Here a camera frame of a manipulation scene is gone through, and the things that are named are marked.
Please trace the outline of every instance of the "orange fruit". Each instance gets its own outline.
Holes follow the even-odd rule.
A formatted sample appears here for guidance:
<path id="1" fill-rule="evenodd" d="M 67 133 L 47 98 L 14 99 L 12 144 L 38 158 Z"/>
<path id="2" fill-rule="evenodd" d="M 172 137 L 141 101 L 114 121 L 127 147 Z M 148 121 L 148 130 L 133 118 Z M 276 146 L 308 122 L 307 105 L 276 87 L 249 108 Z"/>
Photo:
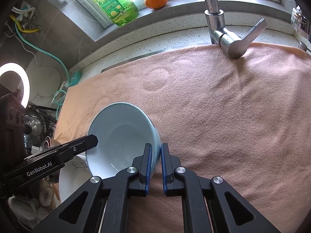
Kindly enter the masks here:
<path id="1" fill-rule="evenodd" d="M 167 4 L 168 0 L 145 0 L 145 4 L 150 9 L 159 9 Z"/>

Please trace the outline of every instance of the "yellow pipe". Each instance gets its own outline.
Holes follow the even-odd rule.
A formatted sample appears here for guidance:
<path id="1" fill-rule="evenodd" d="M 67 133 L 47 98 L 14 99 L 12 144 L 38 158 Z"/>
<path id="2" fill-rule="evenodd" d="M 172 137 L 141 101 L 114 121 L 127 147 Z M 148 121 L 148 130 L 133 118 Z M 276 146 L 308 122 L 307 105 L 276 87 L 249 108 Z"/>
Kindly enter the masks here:
<path id="1" fill-rule="evenodd" d="M 33 29 L 33 30 L 22 30 L 21 29 L 21 24 L 20 24 L 20 22 L 16 19 L 16 17 L 15 16 L 13 16 L 13 15 L 10 15 L 10 18 L 17 24 L 17 27 L 18 27 L 18 29 L 21 31 L 21 32 L 25 32 L 25 33 L 33 33 L 33 32 L 37 32 L 37 31 L 39 31 L 39 29 L 38 28 L 36 28 L 36 29 Z"/>

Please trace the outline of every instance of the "light blue bowl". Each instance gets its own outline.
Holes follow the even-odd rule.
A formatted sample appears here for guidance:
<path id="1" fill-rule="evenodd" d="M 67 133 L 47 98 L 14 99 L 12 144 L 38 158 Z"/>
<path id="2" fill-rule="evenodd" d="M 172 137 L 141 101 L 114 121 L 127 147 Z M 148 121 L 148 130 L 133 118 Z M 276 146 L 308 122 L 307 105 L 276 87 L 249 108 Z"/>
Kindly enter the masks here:
<path id="1" fill-rule="evenodd" d="M 152 144 L 151 174 L 160 158 L 161 140 L 149 117 L 130 103 L 113 103 L 94 118 L 88 135 L 98 139 L 96 147 L 86 151 L 86 160 L 93 176 L 113 177 L 132 165 L 144 153 L 145 144 Z"/>

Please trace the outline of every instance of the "dish soap bottle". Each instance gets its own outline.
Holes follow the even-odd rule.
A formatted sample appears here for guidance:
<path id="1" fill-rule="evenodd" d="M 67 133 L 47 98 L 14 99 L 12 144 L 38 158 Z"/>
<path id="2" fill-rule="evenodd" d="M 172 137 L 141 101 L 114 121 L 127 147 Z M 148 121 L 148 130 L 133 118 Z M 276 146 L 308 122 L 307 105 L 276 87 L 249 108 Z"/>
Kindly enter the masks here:
<path id="1" fill-rule="evenodd" d="M 122 26 L 138 17 L 138 9 L 131 0 L 94 0 L 117 25 Z"/>

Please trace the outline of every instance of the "bottle label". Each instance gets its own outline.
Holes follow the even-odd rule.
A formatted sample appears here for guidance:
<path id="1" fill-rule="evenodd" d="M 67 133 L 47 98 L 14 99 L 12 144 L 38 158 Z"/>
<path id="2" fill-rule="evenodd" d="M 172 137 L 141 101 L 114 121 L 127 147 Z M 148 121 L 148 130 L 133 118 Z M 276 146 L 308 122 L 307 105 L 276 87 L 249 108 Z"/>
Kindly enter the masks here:
<path id="1" fill-rule="evenodd" d="M 118 0 L 95 0 L 102 7 L 109 17 L 118 22 L 127 17 L 127 12 Z"/>

